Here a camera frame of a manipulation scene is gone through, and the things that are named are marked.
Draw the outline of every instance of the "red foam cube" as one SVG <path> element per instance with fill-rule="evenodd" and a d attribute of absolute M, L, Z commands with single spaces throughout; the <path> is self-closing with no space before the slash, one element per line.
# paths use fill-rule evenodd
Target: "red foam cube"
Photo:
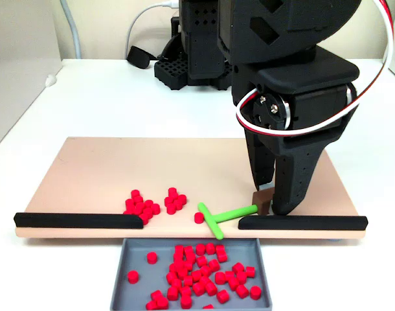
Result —
<path fill-rule="evenodd" d="M 173 198 L 169 198 L 168 196 L 164 198 L 164 206 L 167 207 L 167 205 L 173 203 Z"/>
<path fill-rule="evenodd" d="M 146 303 L 146 310 L 157 310 L 157 303 L 155 301 L 149 301 Z"/>
<path fill-rule="evenodd" d="M 189 295 L 182 296 L 180 299 L 180 306 L 182 309 L 190 309 L 192 308 L 192 298 Z"/>
<path fill-rule="evenodd" d="M 259 298 L 261 298 L 262 290 L 258 286 L 252 286 L 250 294 L 252 299 L 258 300 Z"/>
<path fill-rule="evenodd" d="M 221 290 L 216 295 L 216 298 L 218 298 L 220 303 L 226 303 L 229 300 L 229 293 L 226 290 Z"/>
<path fill-rule="evenodd" d="M 200 280 L 202 276 L 202 273 L 200 272 L 200 270 L 196 270 L 192 272 L 192 278 L 194 282 L 198 282 Z"/>
<path fill-rule="evenodd" d="M 206 252 L 206 246 L 204 244 L 196 245 L 196 255 L 203 256 Z"/>
<path fill-rule="evenodd" d="M 237 278 L 239 284 L 245 284 L 247 282 L 247 274 L 244 271 L 239 271 L 236 274 L 236 278 Z"/>
<path fill-rule="evenodd" d="M 167 283 L 169 283 L 169 285 L 172 285 L 173 281 L 176 279 L 177 279 L 176 273 L 169 272 L 166 274 L 166 280 L 167 280 Z"/>
<path fill-rule="evenodd" d="M 206 252 L 208 253 L 208 255 L 215 254 L 215 245 L 213 243 L 206 244 Z"/>
<path fill-rule="evenodd" d="M 176 206 L 177 211 L 180 211 L 183 208 L 182 203 L 178 199 L 174 200 L 173 204 Z"/>
<path fill-rule="evenodd" d="M 203 266 L 206 266 L 206 265 L 208 264 L 208 262 L 207 262 L 205 256 L 200 256 L 200 257 L 198 257 L 198 258 L 196 259 L 196 263 L 197 263 L 197 266 L 198 266 L 199 268 L 202 268 Z"/>
<path fill-rule="evenodd" d="M 149 264 L 155 264 L 157 262 L 157 254 L 154 251 L 147 254 L 147 262 Z"/>
<path fill-rule="evenodd" d="M 161 296 L 157 299 L 157 308 L 159 310 L 167 310 L 169 309 L 169 300 L 165 296 Z"/>
<path fill-rule="evenodd" d="M 255 267 L 247 267 L 247 277 L 255 277 Z"/>
<path fill-rule="evenodd" d="M 187 261 L 194 264 L 196 262 L 196 255 L 194 253 L 188 253 L 188 254 L 186 254 L 186 259 L 187 259 Z"/>
<path fill-rule="evenodd" d="M 184 194 L 180 194 L 177 199 L 182 203 L 182 205 L 187 203 L 187 197 Z"/>
<path fill-rule="evenodd" d="M 182 281 L 180 281 L 179 279 L 174 279 L 172 281 L 172 286 L 173 287 L 177 287 L 177 288 L 181 288 L 182 287 Z"/>
<path fill-rule="evenodd" d="M 219 262 L 227 262 L 228 261 L 228 255 L 226 254 L 226 252 L 217 253 L 217 256 L 218 256 Z"/>
<path fill-rule="evenodd" d="M 174 213 L 176 213 L 176 205 L 174 205 L 173 203 L 169 203 L 167 205 L 166 211 L 169 215 L 173 215 Z"/>
<path fill-rule="evenodd" d="M 137 216 L 140 215 L 141 213 L 143 213 L 143 209 L 144 209 L 144 203 L 142 202 L 137 203 L 134 208 L 134 215 Z"/>
<path fill-rule="evenodd" d="M 202 275 L 202 277 L 199 280 L 199 283 L 201 283 L 203 286 L 206 286 L 209 282 L 212 282 L 208 277 Z"/>
<path fill-rule="evenodd" d="M 147 216 L 146 214 L 141 213 L 141 214 L 139 215 L 139 217 L 140 217 L 141 220 L 143 221 L 143 225 L 148 224 L 148 216 Z"/>
<path fill-rule="evenodd" d="M 137 205 L 138 203 L 142 203 L 143 202 L 143 197 L 142 196 L 136 196 L 133 199 L 134 203 Z"/>
<path fill-rule="evenodd" d="M 177 287 L 170 287 L 167 290 L 167 299 L 169 299 L 170 301 L 175 301 L 177 300 L 177 298 L 179 298 L 179 289 Z"/>
<path fill-rule="evenodd" d="M 209 296 L 214 296 L 218 292 L 218 288 L 212 282 L 208 282 L 205 286 L 205 289 Z"/>
<path fill-rule="evenodd" d="M 203 266 L 202 268 L 200 268 L 200 272 L 206 277 L 208 277 L 212 273 L 208 266 Z"/>
<path fill-rule="evenodd" d="M 176 254 L 181 254 L 181 255 L 183 256 L 183 251 L 184 251 L 183 245 L 176 245 L 176 246 L 174 247 L 174 252 L 175 252 Z"/>
<path fill-rule="evenodd" d="M 185 277 L 187 276 L 187 269 L 186 268 L 181 268 L 180 270 L 177 271 L 177 275 L 179 276 L 179 279 L 184 280 Z"/>
<path fill-rule="evenodd" d="M 235 273 L 233 271 L 225 271 L 225 279 L 229 281 L 231 277 L 235 277 Z"/>
<path fill-rule="evenodd" d="M 233 267 L 232 267 L 232 271 L 235 274 L 238 274 L 238 272 L 245 270 L 245 267 L 243 266 L 243 264 L 241 264 L 240 262 L 237 262 Z"/>
<path fill-rule="evenodd" d="M 186 254 L 186 256 L 187 256 L 188 254 L 194 254 L 194 253 L 195 253 L 195 252 L 194 252 L 194 250 L 193 250 L 193 246 L 189 245 L 189 246 L 185 247 L 185 254 Z"/>
<path fill-rule="evenodd" d="M 139 281 L 139 272 L 132 270 L 127 273 L 127 280 L 130 284 L 135 284 Z"/>
<path fill-rule="evenodd" d="M 156 301 L 160 296 L 163 296 L 162 292 L 160 290 L 156 290 L 155 292 L 152 292 L 150 294 L 150 297 L 152 300 Z"/>
<path fill-rule="evenodd" d="M 160 205 L 157 204 L 157 203 L 154 203 L 154 204 L 152 205 L 152 212 L 153 212 L 153 215 L 158 215 L 158 214 L 160 214 Z"/>
<path fill-rule="evenodd" d="M 226 283 L 226 276 L 223 272 L 216 272 L 215 283 L 218 285 L 223 285 Z"/>
<path fill-rule="evenodd" d="M 205 220 L 205 216 L 203 216 L 203 213 L 197 212 L 195 214 L 195 223 L 201 224 L 201 223 L 203 223 L 204 220 Z"/>
<path fill-rule="evenodd" d="M 229 283 L 229 287 L 231 288 L 231 290 L 236 290 L 236 288 L 239 286 L 239 282 L 236 279 L 236 277 L 231 277 L 228 281 Z"/>
<path fill-rule="evenodd" d="M 193 278 L 191 275 L 186 275 L 185 278 L 183 279 L 183 283 L 185 286 L 192 286 L 193 285 Z"/>
<path fill-rule="evenodd" d="M 211 272 L 216 272 L 219 271 L 221 266 L 219 265 L 219 262 L 216 259 L 212 259 L 209 263 L 208 266 L 211 270 Z"/>
<path fill-rule="evenodd" d="M 145 207 L 152 207 L 153 205 L 153 201 L 152 200 L 146 200 L 144 201 L 144 206 Z"/>
<path fill-rule="evenodd" d="M 248 289 L 245 287 L 245 285 L 239 285 L 236 288 L 236 293 L 238 294 L 238 296 L 240 297 L 240 299 L 246 298 L 249 295 L 249 291 Z"/>
<path fill-rule="evenodd" d="M 191 262 L 189 262 L 189 261 L 186 261 L 185 262 L 185 269 L 187 271 L 192 271 L 193 270 L 193 264 Z"/>
<path fill-rule="evenodd" d="M 215 248 L 216 248 L 216 253 L 224 253 L 225 252 L 225 246 L 222 244 L 218 244 Z"/>
<path fill-rule="evenodd" d="M 138 190 L 132 190 L 131 191 L 131 198 L 135 198 L 136 196 L 140 196 L 140 191 Z"/>
<path fill-rule="evenodd" d="M 182 287 L 180 289 L 180 295 L 182 295 L 182 296 L 191 296 L 192 295 L 192 290 L 190 289 L 189 286 Z"/>
<path fill-rule="evenodd" d="M 200 282 L 193 284 L 192 289 L 197 296 L 202 296 L 205 293 L 205 285 Z"/>

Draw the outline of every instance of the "green stick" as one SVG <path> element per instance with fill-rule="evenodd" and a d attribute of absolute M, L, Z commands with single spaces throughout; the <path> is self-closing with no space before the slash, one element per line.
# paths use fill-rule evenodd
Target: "green stick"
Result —
<path fill-rule="evenodd" d="M 241 209 L 234 209 L 233 211 L 213 215 L 213 219 L 216 223 L 220 223 L 242 216 L 247 216 L 256 212 L 258 212 L 258 207 L 256 205 L 250 205 L 247 207 L 242 207 Z"/>
<path fill-rule="evenodd" d="M 215 235 L 215 237 L 218 240 L 222 240 L 223 239 L 223 232 L 221 230 L 221 228 L 219 228 L 218 224 L 216 223 L 214 217 L 212 216 L 212 214 L 210 213 L 210 211 L 208 210 L 208 208 L 206 207 L 205 204 L 203 203 L 199 203 L 197 205 L 197 208 L 199 209 L 199 211 L 203 214 L 203 216 L 205 217 L 205 221 L 208 224 L 210 230 L 213 232 L 213 234 Z"/>

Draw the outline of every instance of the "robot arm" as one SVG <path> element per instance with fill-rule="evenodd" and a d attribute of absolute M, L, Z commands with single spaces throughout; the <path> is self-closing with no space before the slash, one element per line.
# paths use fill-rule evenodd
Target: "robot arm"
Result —
<path fill-rule="evenodd" d="M 332 117 L 356 98 L 358 68 L 316 44 L 337 32 L 361 0 L 220 0 L 218 47 L 233 66 L 232 97 L 251 124 L 297 130 Z M 275 173 L 273 211 L 288 214 L 305 197 L 327 144 L 354 109 L 316 132 L 293 137 L 245 127 L 256 188 Z"/>

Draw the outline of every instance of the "plastic tray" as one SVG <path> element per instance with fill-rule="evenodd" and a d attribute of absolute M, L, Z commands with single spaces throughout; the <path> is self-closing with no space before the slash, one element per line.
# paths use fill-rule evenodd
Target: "plastic tray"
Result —
<path fill-rule="evenodd" d="M 118 266 L 117 278 L 115 280 L 111 310 L 140 311 L 146 309 L 146 303 L 151 300 L 150 294 L 156 290 L 162 291 L 166 295 L 169 285 L 166 281 L 166 274 L 169 272 L 169 265 L 173 262 L 175 245 L 193 246 L 196 244 L 214 243 L 220 241 L 204 238 L 131 238 L 124 239 L 120 264 Z M 220 271 L 231 270 L 232 265 L 241 262 L 244 266 L 254 266 L 256 275 L 254 279 L 248 278 L 245 286 L 248 290 L 257 285 L 262 289 L 262 296 L 259 300 L 252 300 L 249 296 L 240 299 L 236 292 L 233 292 L 228 284 L 217 285 L 218 290 L 226 289 L 229 292 L 230 300 L 225 304 L 220 304 L 216 296 L 209 297 L 203 294 L 200 297 L 192 294 L 192 309 L 202 309 L 206 305 L 213 305 L 215 309 L 224 310 L 252 310 L 270 311 L 272 310 L 271 297 L 265 277 L 265 269 L 260 251 L 259 239 L 223 239 L 221 243 L 225 246 L 228 254 L 228 261 L 221 263 Z M 147 263 L 147 253 L 154 251 L 159 260 L 156 264 Z M 216 255 L 207 255 L 208 261 L 216 258 Z M 130 284 L 127 280 L 127 273 L 130 270 L 137 270 L 140 279 L 136 284 Z M 169 301 L 169 310 L 182 310 L 180 299 Z"/>

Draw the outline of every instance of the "screw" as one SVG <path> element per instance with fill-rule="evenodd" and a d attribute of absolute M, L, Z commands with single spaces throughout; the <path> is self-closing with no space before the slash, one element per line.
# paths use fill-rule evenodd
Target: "screw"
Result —
<path fill-rule="evenodd" d="M 276 113 L 278 112 L 278 106 L 277 106 L 276 104 L 273 104 L 273 105 L 271 106 L 271 112 L 272 112 L 273 114 L 276 114 Z"/>

